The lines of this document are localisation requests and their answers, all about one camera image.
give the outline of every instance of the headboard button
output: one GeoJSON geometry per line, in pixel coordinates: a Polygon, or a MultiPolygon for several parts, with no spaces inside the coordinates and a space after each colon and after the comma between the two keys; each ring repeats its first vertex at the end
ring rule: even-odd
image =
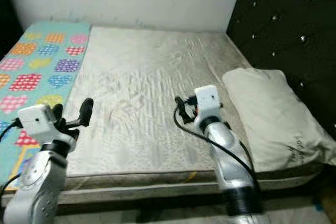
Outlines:
{"type": "Polygon", "coordinates": [[[273,15],[272,16],[272,21],[277,21],[279,19],[279,16],[278,15],[273,15]]]}
{"type": "Polygon", "coordinates": [[[307,37],[305,35],[301,35],[300,39],[302,43],[305,43],[307,41],[307,37]]]}

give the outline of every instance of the black headboard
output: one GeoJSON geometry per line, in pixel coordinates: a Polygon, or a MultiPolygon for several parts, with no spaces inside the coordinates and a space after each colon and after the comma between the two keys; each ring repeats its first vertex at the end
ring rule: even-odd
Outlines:
{"type": "Polygon", "coordinates": [[[228,35],[260,69],[280,69],[336,139],[336,0],[237,0],[228,35]]]}

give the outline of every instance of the white pillow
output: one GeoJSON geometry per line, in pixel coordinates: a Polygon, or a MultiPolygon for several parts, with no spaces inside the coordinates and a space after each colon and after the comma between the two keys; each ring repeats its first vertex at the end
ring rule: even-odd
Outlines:
{"type": "Polygon", "coordinates": [[[244,125],[257,172],[310,162],[336,165],[336,141],[288,86],[280,70],[238,68],[223,75],[244,125]]]}

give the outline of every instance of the silver robot arm segment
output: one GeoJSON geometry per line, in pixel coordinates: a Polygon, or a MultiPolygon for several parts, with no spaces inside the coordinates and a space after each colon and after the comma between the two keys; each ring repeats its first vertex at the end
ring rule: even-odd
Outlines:
{"type": "Polygon", "coordinates": [[[19,178],[19,189],[8,203],[4,224],[52,224],[57,200],[66,180],[67,155],[76,147],[79,130],[88,126],[93,100],[86,99],[78,119],[66,122],[61,118],[62,105],[50,109],[35,105],[18,111],[27,133],[41,146],[19,178]]]}
{"type": "Polygon", "coordinates": [[[214,85],[200,87],[195,89],[194,96],[184,102],[178,97],[175,101],[183,122],[194,122],[196,130],[214,142],[211,144],[211,156],[215,161],[219,189],[223,192],[227,204],[230,223],[269,223],[267,216],[263,215],[259,187],[252,177],[254,173],[240,140],[222,122],[217,88],[214,85]],[[184,104],[195,106],[195,118],[191,119],[185,113],[184,104]]]}

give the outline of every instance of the teal play mat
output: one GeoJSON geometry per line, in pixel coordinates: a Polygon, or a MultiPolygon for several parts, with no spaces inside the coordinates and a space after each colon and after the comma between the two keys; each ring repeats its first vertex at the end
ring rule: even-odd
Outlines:
{"type": "MultiPolygon", "coordinates": [[[[88,44],[87,23],[31,25],[0,61],[0,132],[17,111],[34,104],[66,103],[88,44]]],[[[0,184],[20,173],[39,151],[24,129],[11,129],[0,142],[0,184]]]]}

